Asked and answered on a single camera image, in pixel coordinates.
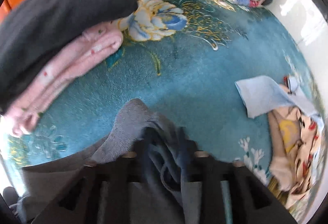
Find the white wall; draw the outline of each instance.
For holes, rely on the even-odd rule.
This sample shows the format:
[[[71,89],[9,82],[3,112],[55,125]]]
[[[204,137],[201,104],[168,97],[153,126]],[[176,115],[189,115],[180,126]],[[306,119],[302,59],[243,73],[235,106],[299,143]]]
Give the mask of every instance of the white wall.
[[[318,85],[324,109],[328,109],[328,24],[312,0],[273,0],[267,8],[280,20],[304,55]],[[307,223],[328,192],[328,166],[322,184],[305,216]]]

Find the pink folded cloth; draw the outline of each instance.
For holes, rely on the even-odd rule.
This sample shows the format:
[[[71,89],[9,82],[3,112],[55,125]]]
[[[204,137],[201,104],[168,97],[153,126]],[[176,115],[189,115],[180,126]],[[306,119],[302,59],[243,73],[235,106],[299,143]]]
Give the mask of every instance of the pink folded cloth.
[[[123,34],[111,22],[100,23],[65,46],[39,72],[4,115],[9,134],[21,137],[37,125],[40,113],[77,77],[86,74],[121,46]]]

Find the floral blanket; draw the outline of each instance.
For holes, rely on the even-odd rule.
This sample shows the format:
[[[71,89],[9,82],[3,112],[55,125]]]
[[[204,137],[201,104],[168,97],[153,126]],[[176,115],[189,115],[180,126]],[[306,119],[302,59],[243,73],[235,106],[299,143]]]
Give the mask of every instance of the floral blanket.
[[[200,149],[223,161],[243,160],[268,184],[268,120],[247,118],[234,82],[268,75],[282,83],[285,75],[296,75],[312,99],[315,84],[289,33],[265,8],[226,0],[138,0],[138,5],[113,23],[124,34],[121,48],[75,80],[31,135],[1,137],[15,185],[24,189],[17,168],[71,155],[108,134],[119,109],[135,97],[186,127]],[[294,216],[301,219],[306,206]]]

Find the pink fleece fabric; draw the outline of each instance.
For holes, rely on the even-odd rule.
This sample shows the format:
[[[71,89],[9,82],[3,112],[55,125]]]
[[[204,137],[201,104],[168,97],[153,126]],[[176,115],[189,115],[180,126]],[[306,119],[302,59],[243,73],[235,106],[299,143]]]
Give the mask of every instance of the pink fleece fabric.
[[[4,121],[14,137],[29,134],[40,113],[77,77],[86,74],[121,46],[123,34],[111,22],[100,23],[66,45],[11,104]]]

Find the light blue folded garment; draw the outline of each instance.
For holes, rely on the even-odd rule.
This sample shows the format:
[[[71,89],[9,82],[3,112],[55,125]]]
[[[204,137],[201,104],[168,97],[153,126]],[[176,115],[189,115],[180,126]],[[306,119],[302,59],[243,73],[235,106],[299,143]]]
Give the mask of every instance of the light blue folded garment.
[[[297,106],[318,124],[318,129],[322,132],[323,119],[294,77],[289,77],[292,94],[287,94],[273,79],[264,75],[236,81],[235,84],[247,108],[249,118],[266,114],[275,108]]]

